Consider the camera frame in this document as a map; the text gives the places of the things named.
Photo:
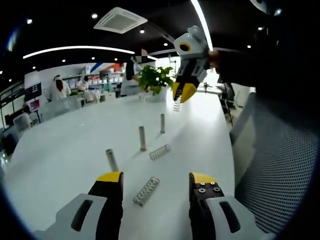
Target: ceiling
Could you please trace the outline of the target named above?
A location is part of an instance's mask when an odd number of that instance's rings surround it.
[[[14,8],[14,12],[3,14],[0,37],[1,90],[23,79],[24,74],[32,72],[33,66],[40,71],[66,64],[90,62],[125,62],[127,53],[71,49],[39,54],[22,60],[22,56],[56,47],[102,46],[136,51],[145,49],[148,53],[172,49],[170,42],[186,32],[188,27],[201,23],[189,0],[147,1],[117,0],[108,4],[77,5],[26,5]],[[266,16],[256,9],[250,0],[201,0],[200,6],[206,18],[213,47],[250,51],[254,33],[263,26]],[[132,11],[148,22],[124,34],[93,29],[94,25],[114,7]],[[17,33],[13,51],[6,52],[10,36]]]

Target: human hand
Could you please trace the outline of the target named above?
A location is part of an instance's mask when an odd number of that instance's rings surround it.
[[[217,50],[209,51],[209,66],[211,69],[219,67],[220,54]]]

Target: ceiling air conditioner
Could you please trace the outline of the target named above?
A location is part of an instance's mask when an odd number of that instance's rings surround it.
[[[115,7],[104,15],[93,28],[124,34],[147,21],[144,17],[133,12]]]

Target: white lab coat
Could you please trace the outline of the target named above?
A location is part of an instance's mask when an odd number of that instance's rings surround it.
[[[133,61],[133,71],[134,75],[136,75],[140,70],[142,70],[142,67],[138,64],[136,64],[131,58],[131,61]],[[126,95],[126,96],[131,96],[131,95],[136,95],[141,92],[141,89],[139,87],[139,83],[133,79],[126,79],[124,78],[121,84],[121,92],[120,95]]]
[[[53,83],[51,84],[51,86],[49,88],[50,99],[52,101],[64,99],[68,95],[71,94],[69,85],[65,81],[63,81],[63,80],[61,80],[61,81],[62,81],[62,86],[63,86],[61,91],[59,91],[59,89],[57,88],[56,81],[53,81]]]

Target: coil spring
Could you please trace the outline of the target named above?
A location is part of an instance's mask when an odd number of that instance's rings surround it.
[[[170,152],[170,150],[171,150],[170,145],[166,144],[166,145],[158,148],[157,150],[150,152],[149,157],[152,160],[156,160],[157,158],[161,157],[162,155],[166,154],[167,152]]]
[[[174,102],[174,106],[173,106],[173,111],[175,112],[179,112],[180,111],[180,107],[181,107],[181,95],[182,91],[179,89],[177,90],[177,95],[179,95],[179,97],[177,98],[177,100]]]
[[[151,177],[149,181],[143,186],[139,193],[133,198],[133,202],[143,207],[143,205],[150,198],[151,194],[157,188],[160,183],[160,179],[156,177]]]

